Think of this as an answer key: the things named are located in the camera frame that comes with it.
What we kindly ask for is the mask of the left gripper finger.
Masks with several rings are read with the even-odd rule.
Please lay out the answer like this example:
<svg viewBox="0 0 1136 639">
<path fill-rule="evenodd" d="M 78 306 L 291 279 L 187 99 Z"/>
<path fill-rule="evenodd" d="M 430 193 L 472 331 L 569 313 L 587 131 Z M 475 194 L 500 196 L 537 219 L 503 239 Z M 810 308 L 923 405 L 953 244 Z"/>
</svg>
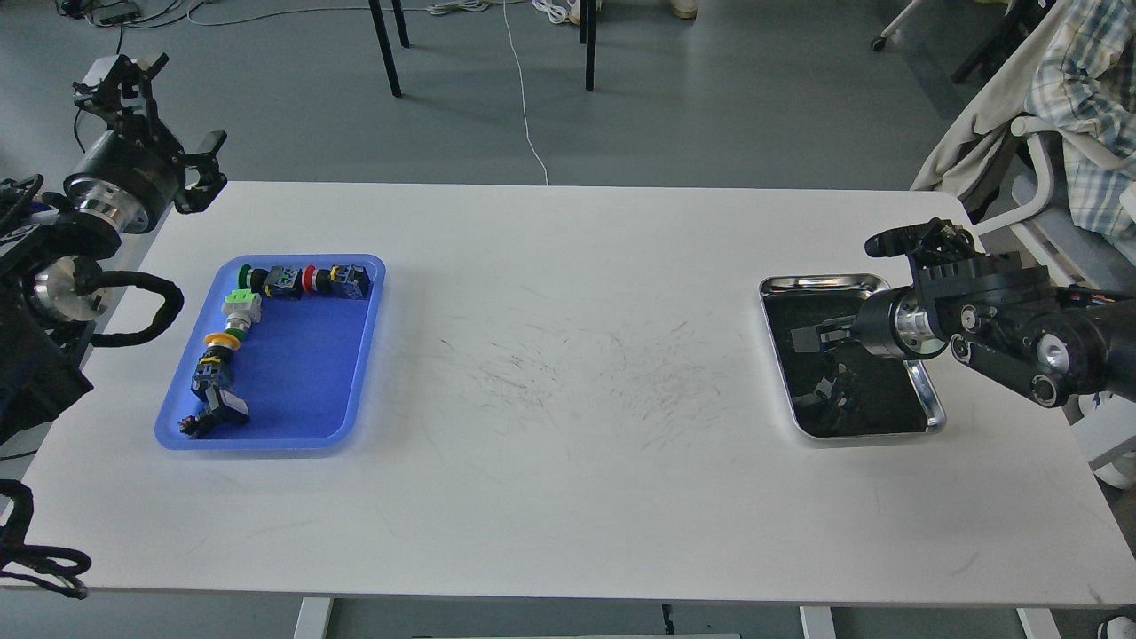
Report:
<svg viewBox="0 0 1136 639">
<path fill-rule="evenodd" d="M 162 136 L 153 94 L 153 78 L 170 60 L 168 53 L 130 59 L 126 53 L 97 59 L 86 76 L 73 84 L 73 102 L 94 114 L 106 128 L 142 143 Z"/>
<path fill-rule="evenodd" d="M 174 205 L 179 214 L 203 213 L 227 185 L 228 179 L 220 171 L 217 158 L 227 138 L 224 130 L 214 130 L 202 140 L 195 153 L 182 151 L 176 156 L 181 169 L 195 171 L 198 174 L 193 185 L 183 186 L 174 197 Z"/>
</svg>

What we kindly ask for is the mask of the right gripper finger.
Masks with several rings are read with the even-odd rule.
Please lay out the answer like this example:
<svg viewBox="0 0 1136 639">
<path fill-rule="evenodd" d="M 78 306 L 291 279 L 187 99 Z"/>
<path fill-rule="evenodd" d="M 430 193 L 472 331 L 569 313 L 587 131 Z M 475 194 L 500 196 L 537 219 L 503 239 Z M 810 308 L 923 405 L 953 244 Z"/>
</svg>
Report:
<svg viewBox="0 0 1136 639">
<path fill-rule="evenodd" d="M 795 327 L 790 331 L 791 346 L 794 352 L 828 352 L 841 345 L 857 343 L 853 327 L 857 315 L 832 317 L 807 327 Z"/>
<path fill-rule="evenodd" d="M 843 360 L 822 355 L 824 372 L 813 387 L 812 396 L 821 414 L 855 412 L 860 404 L 860 379 Z"/>
</svg>

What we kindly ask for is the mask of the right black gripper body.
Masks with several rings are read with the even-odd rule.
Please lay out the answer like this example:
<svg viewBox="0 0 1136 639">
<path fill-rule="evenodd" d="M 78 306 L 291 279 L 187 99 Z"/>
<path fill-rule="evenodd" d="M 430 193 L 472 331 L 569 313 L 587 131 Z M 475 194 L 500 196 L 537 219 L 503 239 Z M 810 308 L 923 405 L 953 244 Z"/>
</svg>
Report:
<svg viewBox="0 0 1136 639">
<path fill-rule="evenodd" d="M 882 359 L 922 359 L 924 312 L 913 288 L 889 288 L 864 299 L 852 337 Z"/>
</svg>

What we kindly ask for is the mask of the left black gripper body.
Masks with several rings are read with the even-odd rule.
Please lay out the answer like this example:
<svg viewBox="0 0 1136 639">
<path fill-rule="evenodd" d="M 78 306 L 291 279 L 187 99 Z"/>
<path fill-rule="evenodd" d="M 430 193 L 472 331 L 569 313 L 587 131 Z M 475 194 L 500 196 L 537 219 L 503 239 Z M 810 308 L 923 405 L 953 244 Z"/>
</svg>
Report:
<svg viewBox="0 0 1136 639">
<path fill-rule="evenodd" d="M 119 211 L 114 226 L 145 234 L 170 209 L 185 186 L 185 171 L 162 153 L 106 130 L 64 181 L 64 194 L 78 208 L 94 201 Z"/>
</svg>

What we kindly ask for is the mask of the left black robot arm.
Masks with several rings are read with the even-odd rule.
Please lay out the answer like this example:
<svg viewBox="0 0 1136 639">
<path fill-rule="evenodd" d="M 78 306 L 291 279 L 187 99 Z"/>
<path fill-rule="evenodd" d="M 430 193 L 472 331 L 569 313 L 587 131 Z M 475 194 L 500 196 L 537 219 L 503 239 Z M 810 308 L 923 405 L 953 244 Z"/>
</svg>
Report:
<svg viewBox="0 0 1136 639">
<path fill-rule="evenodd" d="M 170 280 L 102 266 L 126 234 L 154 231 L 172 209 L 202 213 L 227 183 L 217 153 L 223 130 L 187 153 L 158 113 L 153 78 L 167 53 L 97 59 L 74 85 L 81 113 L 106 132 L 65 179 L 45 193 L 44 179 L 3 181 L 1 242 L 1 413 L 3 440 L 56 421 L 92 389 L 81 364 L 90 347 L 150 343 L 170 327 L 184 297 Z M 97 333 L 112 288 L 162 297 L 147 327 Z"/>
</svg>

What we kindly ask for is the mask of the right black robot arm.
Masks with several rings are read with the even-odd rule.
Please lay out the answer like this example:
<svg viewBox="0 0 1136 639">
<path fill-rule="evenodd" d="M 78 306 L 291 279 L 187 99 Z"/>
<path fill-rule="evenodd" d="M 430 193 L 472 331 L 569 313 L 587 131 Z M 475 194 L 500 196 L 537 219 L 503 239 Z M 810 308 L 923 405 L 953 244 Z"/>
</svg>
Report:
<svg viewBox="0 0 1136 639">
<path fill-rule="evenodd" d="M 910 287 L 869 294 L 855 314 L 795 327 L 797 352 L 859 343 L 882 359 L 951 356 L 1039 406 L 1074 395 L 1135 397 L 1135 302 L 1129 294 L 1054 287 L 1017 252 L 986 254 L 963 226 L 935 217 L 883 231 L 870 257 L 904 256 Z"/>
</svg>

